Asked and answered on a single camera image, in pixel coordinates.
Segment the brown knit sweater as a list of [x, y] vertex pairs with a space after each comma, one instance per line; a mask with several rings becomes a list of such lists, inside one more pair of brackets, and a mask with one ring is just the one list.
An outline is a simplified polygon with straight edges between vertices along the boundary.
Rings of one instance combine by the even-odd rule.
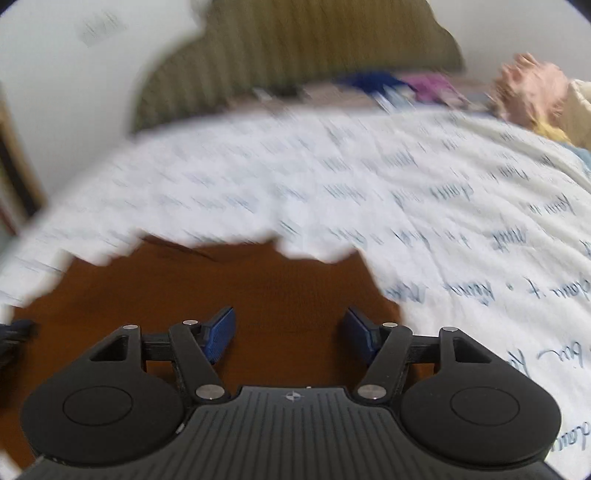
[[13, 312], [38, 330], [1, 375], [2, 448], [18, 466], [32, 463], [19, 421], [25, 398], [117, 328], [162, 333], [225, 307], [235, 311], [236, 331], [216, 370], [232, 391], [351, 388], [366, 366], [342, 330], [346, 311], [377, 324], [403, 319], [357, 251], [324, 263], [284, 257], [273, 240], [188, 248], [147, 237], [104, 266], [74, 259], [51, 291]]

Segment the pink clothes pile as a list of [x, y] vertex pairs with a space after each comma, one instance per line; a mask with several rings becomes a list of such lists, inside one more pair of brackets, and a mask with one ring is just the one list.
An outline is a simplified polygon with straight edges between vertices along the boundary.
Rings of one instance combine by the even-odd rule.
[[494, 81], [493, 109], [499, 118], [530, 130], [540, 124], [558, 127], [568, 86], [557, 65], [517, 54]]

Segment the gold tower fan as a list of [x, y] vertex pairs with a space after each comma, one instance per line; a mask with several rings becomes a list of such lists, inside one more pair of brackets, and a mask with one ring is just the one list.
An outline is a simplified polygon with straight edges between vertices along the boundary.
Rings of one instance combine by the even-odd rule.
[[24, 153], [4, 91], [1, 91], [0, 134], [1, 227], [15, 237], [45, 206], [46, 195]]

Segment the white script-print bedsheet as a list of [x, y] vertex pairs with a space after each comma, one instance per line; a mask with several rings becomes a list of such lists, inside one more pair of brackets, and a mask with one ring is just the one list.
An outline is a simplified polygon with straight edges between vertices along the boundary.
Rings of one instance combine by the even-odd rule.
[[1, 262], [1, 316], [147, 232], [190, 245], [283, 239], [291, 257], [363, 252], [418, 333], [455, 325], [548, 390], [550, 464], [590, 472], [590, 173], [488, 117], [230, 115], [148, 132], [88, 171]]

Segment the purple garment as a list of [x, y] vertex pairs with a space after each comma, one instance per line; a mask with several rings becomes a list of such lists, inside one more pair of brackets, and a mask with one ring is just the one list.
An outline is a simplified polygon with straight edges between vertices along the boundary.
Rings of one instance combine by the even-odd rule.
[[406, 76], [404, 81], [414, 89], [416, 100], [422, 103], [452, 105], [465, 100], [450, 79], [440, 73], [412, 74]]

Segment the blue garment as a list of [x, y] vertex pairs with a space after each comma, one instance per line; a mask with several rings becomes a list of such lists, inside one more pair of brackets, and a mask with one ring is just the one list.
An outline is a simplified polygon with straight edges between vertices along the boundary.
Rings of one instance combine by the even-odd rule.
[[342, 77], [339, 84], [363, 91], [367, 95], [386, 94], [386, 89], [413, 87], [387, 71], [366, 71]]

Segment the cream quilted jacket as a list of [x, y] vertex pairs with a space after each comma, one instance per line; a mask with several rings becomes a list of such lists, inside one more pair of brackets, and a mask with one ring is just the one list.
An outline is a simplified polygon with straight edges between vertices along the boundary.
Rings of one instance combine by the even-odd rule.
[[571, 143], [586, 150], [591, 149], [591, 83], [572, 80], [563, 102], [559, 119], [560, 128]]

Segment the olive striped headboard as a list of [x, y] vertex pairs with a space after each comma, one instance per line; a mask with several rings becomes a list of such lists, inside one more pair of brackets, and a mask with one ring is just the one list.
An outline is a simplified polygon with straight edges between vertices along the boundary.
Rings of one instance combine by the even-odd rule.
[[137, 96], [133, 133], [359, 71], [460, 72], [464, 58], [426, 1], [214, 1], [204, 32], [166, 53]]

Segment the white wall sockets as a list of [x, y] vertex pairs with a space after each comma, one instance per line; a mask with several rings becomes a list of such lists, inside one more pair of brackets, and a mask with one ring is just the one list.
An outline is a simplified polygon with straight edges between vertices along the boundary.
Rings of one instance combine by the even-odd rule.
[[83, 18], [76, 27], [76, 37], [90, 47], [126, 29], [127, 25], [117, 13], [103, 10]]

